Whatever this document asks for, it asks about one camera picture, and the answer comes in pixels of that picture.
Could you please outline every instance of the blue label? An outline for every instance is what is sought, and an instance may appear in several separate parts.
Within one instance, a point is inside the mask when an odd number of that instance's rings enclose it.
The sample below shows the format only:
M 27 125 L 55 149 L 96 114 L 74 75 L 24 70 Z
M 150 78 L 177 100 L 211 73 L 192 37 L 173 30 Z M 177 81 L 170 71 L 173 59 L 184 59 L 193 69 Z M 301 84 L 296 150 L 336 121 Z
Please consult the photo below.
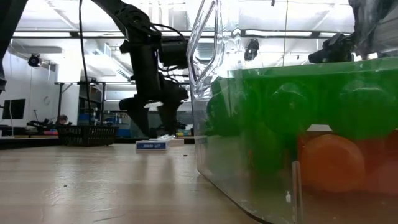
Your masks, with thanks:
M 164 142 L 140 142 L 137 143 L 137 149 L 166 149 Z

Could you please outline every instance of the container handle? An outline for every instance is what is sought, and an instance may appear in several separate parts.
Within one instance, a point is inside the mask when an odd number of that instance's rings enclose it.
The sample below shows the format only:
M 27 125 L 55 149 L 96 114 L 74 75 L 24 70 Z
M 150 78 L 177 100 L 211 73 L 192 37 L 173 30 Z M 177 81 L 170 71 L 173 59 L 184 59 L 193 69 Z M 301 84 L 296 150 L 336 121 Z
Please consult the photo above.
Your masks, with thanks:
M 205 12 L 203 10 L 203 7 L 205 6 L 206 2 L 210 2 L 209 9 Z M 216 16 L 215 16 L 215 41 L 214 41 L 214 47 L 213 47 L 213 56 L 211 57 L 211 60 L 209 64 L 203 69 L 203 71 L 200 73 L 199 78 L 198 74 L 194 68 L 194 61 L 193 61 L 193 54 L 195 53 L 195 49 L 198 46 L 201 34 L 203 30 L 205 29 L 206 23 L 210 18 L 211 13 L 215 10 Z M 222 20 L 221 20 L 221 3 L 220 0 L 202 0 L 200 7 L 199 7 L 199 12 L 197 14 L 197 17 L 195 19 L 195 22 L 193 23 L 193 28 L 192 28 L 192 34 L 189 40 L 189 45 L 188 45 L 188 51 L 187 51 L 187 57 L 188 57 L 188 69 L 189 69 L 189 75 L 190 75 L 190 81 L 192 84 L 197 84 L 200 80 L 202 80 L 207 73 L 212 72 L 214 68 L 216 67 L 215 62 L 219 62 L 222 55 L 223 55 L 223 49 L 224 49 L 224 43 L 220 41 L 222 39 Z

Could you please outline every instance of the clear plastic bin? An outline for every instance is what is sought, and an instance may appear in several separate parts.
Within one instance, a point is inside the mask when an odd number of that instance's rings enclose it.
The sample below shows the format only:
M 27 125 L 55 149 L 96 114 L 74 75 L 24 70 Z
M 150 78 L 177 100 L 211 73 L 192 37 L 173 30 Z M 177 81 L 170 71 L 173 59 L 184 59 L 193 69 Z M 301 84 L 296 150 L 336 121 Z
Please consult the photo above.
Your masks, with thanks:
M 398 1 L 202 1 L 200 173 L 261 222 L 397 223 L 397 18 Z

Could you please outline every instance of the ceiling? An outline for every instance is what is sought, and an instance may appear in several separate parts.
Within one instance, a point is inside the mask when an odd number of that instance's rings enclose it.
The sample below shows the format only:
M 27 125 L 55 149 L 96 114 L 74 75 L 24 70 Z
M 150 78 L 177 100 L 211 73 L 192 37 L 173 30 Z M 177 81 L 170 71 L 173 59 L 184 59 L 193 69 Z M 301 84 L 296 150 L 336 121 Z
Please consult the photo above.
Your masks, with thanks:
M 186 31 L 191 31 L 201 3 L 199 0 L 124 0 L 124 2 L 133 3 L 148 14 L 152 22 Z M 227 2 L 222 4 L 221 8 L 225 31 L 240 29 L 266 33 L 257 35 L 256 38 L 260 43 L 259 56 L 255 61 L 247 63 L 249 67 L 308 63 L 308 54 L 322 47 L 326 37 L 336 32 L 352 33 L 354 27 L 352 8 L 348 5 L 348 0 L 276 0 L 275 6 L 271 6 L 271 0 L 221 0 L 221 2 Z M 107 82 L 126 81 L 117 70 L 124 70 L 128 75 L 132 74 L 131 61 L 128 54 L 122 54 L 118 50 L 124 38 L 118 33 L 115 23 L 89 0 L 83 1 L 82 15 L 84 36 L 98 36 L 96 39 L 86 40 L 85 44 L 90 75 Z M 205 29 L 214 30 L 214 14 L 209 18 Z M 285 30 L 303 32 L 289 39 L 277 35 Z M 76 31 L 78 31 L 78 0 L 29 0 L 19 21 L 12 46 L 18 54 L 25 56 L 35 53 L 30 52 L 34 47 L 55 47 L 62 49 L 62 52 L 36 53 L 41 53 L 44 59 L 52 63 L 61 63 L 66 52 L 74 52 L 76 62 L 81 63 L 78 62 L 81 60 L 79 40 L 69 38 L 68 33 L 63 33 Z M 321 35 L 309 38 L 305 32 L 318 32 Z M 107 33 L 118 37 L 106 37 L 104 34 Z M 238 45 L 227 44 L 228 56 L 225 58 L 233 57 L 233 60 L 237 60 L 242 57 L 242 49 L 251 39 L 252 37 L 242 37 Z M 110 57 L 93 54 L 95 49 L 101 49 L 105 44 L 111 49 L 108 55 Z M 205 63 L 211 58 L 212 51 L 212 41 L 203 39 L 197 48 L 196 56 Z

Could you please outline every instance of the orange ball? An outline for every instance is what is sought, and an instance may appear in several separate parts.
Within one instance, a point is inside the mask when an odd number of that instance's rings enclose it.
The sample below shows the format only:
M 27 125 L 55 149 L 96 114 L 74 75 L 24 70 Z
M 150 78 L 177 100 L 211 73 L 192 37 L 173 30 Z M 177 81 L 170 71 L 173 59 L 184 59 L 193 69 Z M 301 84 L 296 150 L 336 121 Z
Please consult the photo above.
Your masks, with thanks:
M 326 134 L 312 139 L 300 156 L 302 180 L 318 190 L 347 192 L 365 177 L 361 150 L 348 139 Z

